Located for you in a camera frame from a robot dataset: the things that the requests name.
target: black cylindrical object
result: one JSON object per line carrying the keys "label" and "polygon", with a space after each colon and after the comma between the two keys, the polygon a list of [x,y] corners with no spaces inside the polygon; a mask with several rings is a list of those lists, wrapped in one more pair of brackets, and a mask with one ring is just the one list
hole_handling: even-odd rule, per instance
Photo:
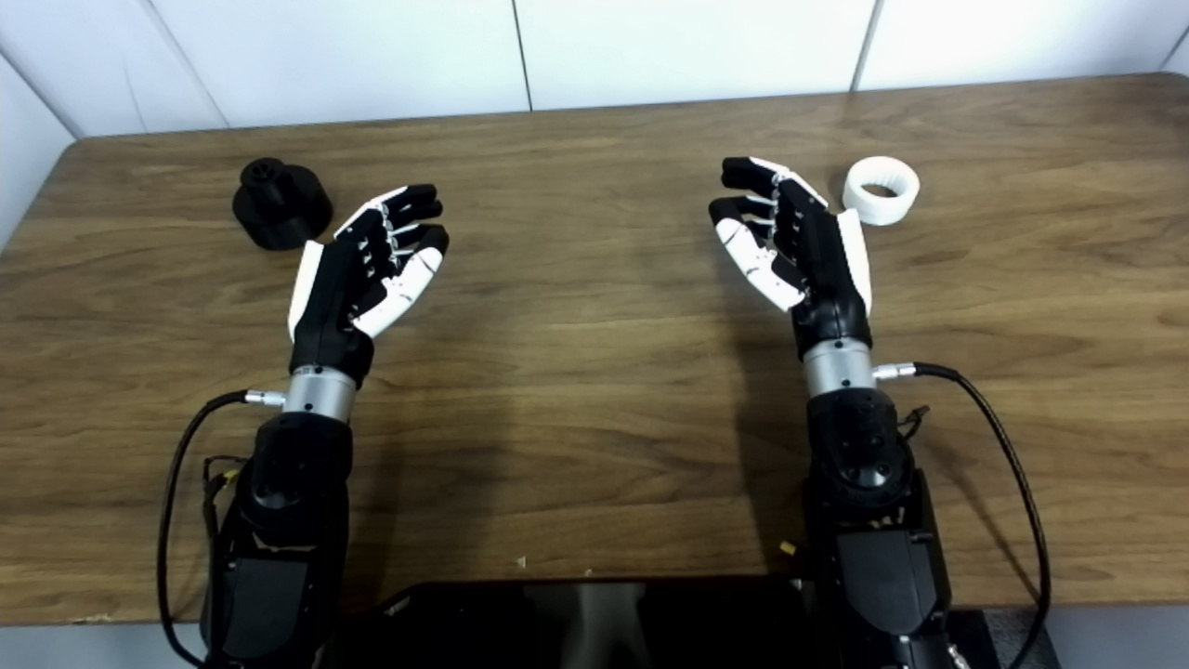
{"label": "black cylindrical object", "polygon": [[317,176],[277,158],[252,160],[239,173],[232,210],[262,248],[298,248],[331,223],[334,208]]}

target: black wire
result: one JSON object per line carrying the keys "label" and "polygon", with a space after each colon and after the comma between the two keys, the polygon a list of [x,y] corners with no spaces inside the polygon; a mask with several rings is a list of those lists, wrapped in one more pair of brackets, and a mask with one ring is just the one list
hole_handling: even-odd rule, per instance
{"label": "black wire", "polygon": [[962,386],[962,390],[979,405],[979,410],[987,418],[987,423],[990,423],[990,429],[995,433],[995,438],[999,440],[999,446],[1004,449],[1004,455],[1007,456],[1007,462],[1012,467],[1015,485],[1020,488],[1024,509],[1028,513],[1028,524],[1032,525],[1032,539],[1037,545],[1037,562],[1040,564],[1040,588],[1037,595],[1037,612],[1036,617],[1032,618],[1032,626],[1028,627],[1028,635],[1025,637],[1024,644],[1020,645],[1019,652],[1015,654],[1015,659],[1008,664],[1008,669],[1019,669],[1024,664],[1028,651],[1032,650],[1032,646],[1036,645],[1037,639],[1040,637],[1045,618],[1049,616],[1049,607],[1052,604],[1052,575],[1049,568],[1049,545],[1045,542],[1044,528],[1040,526],[1040,513],[1037,511],[1037,503],[1032,499],[1032,488],[1028,487],[1028,480],[1024,475],[1024,466],[1020,465],[1020,457],[1015,454],[1015,447],[1012,446],[1012,440],[1007,436],[1007,430],[999,422],[995,411],[990,409],[990,403],[982,397],[982,393],[974,387],[974,384],[957,371],[948,367],[924,362],[916,362],[913,365],[917,367],[917,377],[937,377],[952,381]]}
{"label": "black wire", "polygon": [[215,410],[227,405],[246,403],[247,391],[237,391],[226,396],[219,396],[203,405],[199,410],[199,414],[194,415],[194,418],[190,419],[190,424],[185,427],[185,431],[182,433],[182,438],[177,443],[177,450],[174,452],[174,462],[169,466],[169,476],[165,479],[165,500],[161,507],[161,529],[157,532],[157,608],[161,612],[161,626],[165,632],[165,639],[169,640],[170,648],[174,649],[174,652],[178,657],[200,668],[203,664],[202,661],[185,650],[182,642],[177,639],[177,633],[174,631],[174,617],[169,612],[169,592],[165,576],[166,560],[169,557],[169,524],[174,516],[174,497],[177,493],[177,479],[182,472],[182,459],[185,457],[185,449],[189,448],[190,440],[194,438],[194,434],[199,431],[202,422]]}

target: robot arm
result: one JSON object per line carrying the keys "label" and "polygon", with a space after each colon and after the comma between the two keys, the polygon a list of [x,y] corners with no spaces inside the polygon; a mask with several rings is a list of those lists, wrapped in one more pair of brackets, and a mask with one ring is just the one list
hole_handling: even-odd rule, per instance
{"label": "robot arm", "polygon": [[292,377],[282,414],[257,433],[212,539],[202,618],[208,667],[310,667],[329,637],[347,548],[351,410],[372,340],[441,265],[446,231],[422,222],[441,214],[436,196],[433,185],[385,193],[332,242],[306,245],[289,310]]}
{"label": "robot arm", "polygon": [[711,202],[728,253],[792,315],[809,386],[805,516],[826,656],[841,667],[950,667],[949,580],[924,475],[870,364],[870,271],[854,210],[760,158],[723,160]]}

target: wooden table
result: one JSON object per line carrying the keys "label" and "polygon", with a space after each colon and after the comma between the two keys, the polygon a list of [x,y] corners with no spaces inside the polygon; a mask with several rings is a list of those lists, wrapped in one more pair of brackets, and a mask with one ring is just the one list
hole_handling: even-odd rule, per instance
{"label": "wooden table", "polygon": [[[787,163],[837,197],[912,164],[868,228],[883,362],[976,380],[1014,435],[1058,602],[1189,600],[1189,82],[1171,75],[83,140],[0,258],[0,621],[155,617],[165,469],[197,406],[284,389],[296,252],[231,219],[239,169],[313,168],[341,214],[438,184],[453,244],[378,341],[354,415],[345,606],[429,580],[791,569],[805,391],[786,318],[706,216],[718,163]],[[960,606],[1028,601],[1009,471],[955,387],[916,453]],[[200,434],[172,542],[205,580]]]}

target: white ring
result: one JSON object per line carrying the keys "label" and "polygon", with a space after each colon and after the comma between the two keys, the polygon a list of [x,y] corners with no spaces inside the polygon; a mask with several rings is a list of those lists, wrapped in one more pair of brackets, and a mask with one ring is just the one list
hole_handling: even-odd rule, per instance
{"label": "white ring", "polygon": [[[867,191],[863,185],[882,185],[895,193],[883,197]],[[892,225],[908,213],[920,193],[920,177],[905,163],[887,156],[873,156],[855,163],[847,172],[842,203],[858,209],[858,219],[867,225]]]}

